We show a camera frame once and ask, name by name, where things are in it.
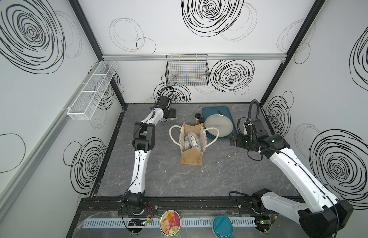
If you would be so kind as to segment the canvas tote bag cat print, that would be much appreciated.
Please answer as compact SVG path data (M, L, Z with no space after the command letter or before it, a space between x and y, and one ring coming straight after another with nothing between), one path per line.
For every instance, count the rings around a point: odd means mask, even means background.
M172 130L180 129L179 139L176 141L172 136ZM207 131L215 131L216 138L211 142L207 142ZM205 129L203 124L190 126L183 124L182 126L174 125L169 129L171 140L180 147L181 165L198 165L202 166L202 159L206 149L212 145L219 137L217 128Z

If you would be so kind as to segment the clear compass case horizontal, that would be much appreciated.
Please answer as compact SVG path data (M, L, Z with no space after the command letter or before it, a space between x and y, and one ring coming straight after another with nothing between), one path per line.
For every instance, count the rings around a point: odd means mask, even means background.
M199 137L197 136L196 133L194 132L190 132L186 137L186 142L188 143L189 147L191 149L195 149L197 151L201 151L202 150L202 147L201 147L201 144L200 144L200 140L199 140Z

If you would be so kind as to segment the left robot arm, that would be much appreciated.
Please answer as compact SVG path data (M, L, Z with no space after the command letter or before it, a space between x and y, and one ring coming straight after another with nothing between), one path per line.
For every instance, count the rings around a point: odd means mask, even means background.
M145 207L145 177L149 156L155 146L155 126L168 118L172 110L168 96L159 96L158 101L150 108L147 117L134 124L132 146L134 149L134 167L129 187L123 196L123 203L142 213Z

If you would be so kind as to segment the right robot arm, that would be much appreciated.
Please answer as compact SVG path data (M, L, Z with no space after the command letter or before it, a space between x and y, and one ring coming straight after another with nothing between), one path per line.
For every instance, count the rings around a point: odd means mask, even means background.
M260 119L244 122L248 151L258 152L275 164L303 199L296 202L264 188L250 197L255 213L273 211L299 224L310 238L331 238L343 229L353 213L347 200L338 199L307 169L289 143L280 135L269 135Z

